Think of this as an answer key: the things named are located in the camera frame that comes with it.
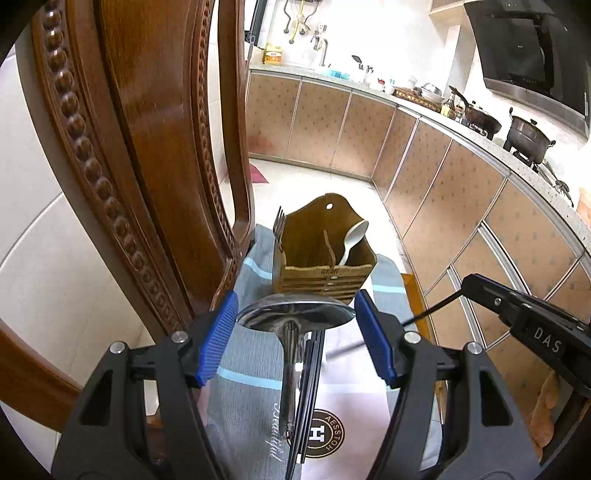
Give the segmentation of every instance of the wooden utensil holder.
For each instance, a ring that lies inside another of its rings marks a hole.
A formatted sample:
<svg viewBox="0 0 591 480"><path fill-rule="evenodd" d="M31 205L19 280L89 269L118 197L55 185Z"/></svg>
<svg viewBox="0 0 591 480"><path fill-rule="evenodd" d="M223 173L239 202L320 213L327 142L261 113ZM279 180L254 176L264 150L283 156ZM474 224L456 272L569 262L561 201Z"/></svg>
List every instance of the wooden utensil holder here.
<svg viewBox="0 0 591 480"><path fill-rule="evenodd" d="M351 249L349 265L336 265L349 229L363 219L341 195L328 193L287 215L273 255L273 291L310 291L350 303L377 263L365 237Z"/></svg>

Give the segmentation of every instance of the metal screw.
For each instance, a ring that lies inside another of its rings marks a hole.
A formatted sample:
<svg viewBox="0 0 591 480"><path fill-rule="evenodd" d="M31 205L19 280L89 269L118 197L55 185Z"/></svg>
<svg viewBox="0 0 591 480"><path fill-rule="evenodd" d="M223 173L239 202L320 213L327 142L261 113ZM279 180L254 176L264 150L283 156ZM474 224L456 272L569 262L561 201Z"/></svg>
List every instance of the metal screw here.
<svg viewBox="0 0 591 480"><path fill-rule="evenodd" d="M184 343L189 339L189 334L183 330L179 330L178 332L174 332L171 336L170 339L174 342L174 343Z"/></svg>
<svg viewBox="0 0 591 480"><path fill-rule="evenodd" d="M406 332L404 334L404 339L408 343L412 343L413 345L419 343L421 341L421 336L417 332Z"/></svg>
<svg viewBox="0 0 591 480"><path fill-rule="evenodd" d="M480 355L482 353L482 345L476 342L468 343L468 351L474 355Z"/></svg>
<svg viewBox="0 0 591 480"><path fill-rule="evenodd" d="M123 350L125 350L125 344L123 342L112 343L109 347L109 351L115 355L121 353Z"/></svg>

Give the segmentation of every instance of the cooking pot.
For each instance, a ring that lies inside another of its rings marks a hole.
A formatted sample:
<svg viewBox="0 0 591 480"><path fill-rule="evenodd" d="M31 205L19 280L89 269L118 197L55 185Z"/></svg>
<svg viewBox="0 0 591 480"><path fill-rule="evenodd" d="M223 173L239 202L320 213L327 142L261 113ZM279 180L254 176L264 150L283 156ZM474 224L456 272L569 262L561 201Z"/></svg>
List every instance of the cooking pot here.
<svg viewBox="0 0 591 480"><path fill-rule="evenodd" d="M464 117L472 123L477 125L478 127L482 128L488 133L487 138L492 140L492 137L495 136L500 130L502 125L499 121L493 117L488 115L488 113L484 113L482 110L474 108L474 106L466 100L464 97L455 87L450 86L449 89L455 93L459 98L462 99L464 105L466 105L466 109L464 110Z"/></svg>
<svg viewBox="0 0 591 480"><path fill-rule="evenodd" d="M556 145L556 140L551 142L542 130L536 127L538 122L535 120L528 122L518 116L513 116L513 107L509 109L509 116L512 124L503 148L511 151L511 147L514 147L528 160L540 165L544 161L546 151Z"/></svg>

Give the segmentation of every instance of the orange object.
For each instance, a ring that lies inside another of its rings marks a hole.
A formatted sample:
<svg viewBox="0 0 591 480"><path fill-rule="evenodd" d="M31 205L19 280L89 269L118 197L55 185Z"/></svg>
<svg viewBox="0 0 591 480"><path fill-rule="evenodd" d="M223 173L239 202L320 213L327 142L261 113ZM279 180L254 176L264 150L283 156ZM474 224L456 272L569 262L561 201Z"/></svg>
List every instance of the orange object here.
<svg viewBox="0 0 591 480"><path fill-rule="evenodd" d="M283 51L280 46L272 47L271 44L267 44L265 49L265 56L263 57L263 63L271 65L279 65L281 63L281 57Z"/></svg>
<svg viewBox="0 0 591 480"><path fill-rule="evenodd" d="M591 192L581 187L579 189L581 196L579 197L579 204L577 205L577 213L591 228Z"/></svg>

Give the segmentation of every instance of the carved wooden chair back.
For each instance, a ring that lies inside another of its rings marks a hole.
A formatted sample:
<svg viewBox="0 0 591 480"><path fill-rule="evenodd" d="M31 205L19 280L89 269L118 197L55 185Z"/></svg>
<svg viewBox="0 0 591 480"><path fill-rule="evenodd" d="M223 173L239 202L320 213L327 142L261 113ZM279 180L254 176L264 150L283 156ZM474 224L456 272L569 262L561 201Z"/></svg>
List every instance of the carved wooden chair back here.
<svg viewBox="0 0 591 480"><path fill-rule="evenodd" d="M154 339L217 305L254 229L243 2L220 0L219 9L234 226L209 129L213 0L48 0L31 23L30 75L22 82L41 143Z"/></svg>

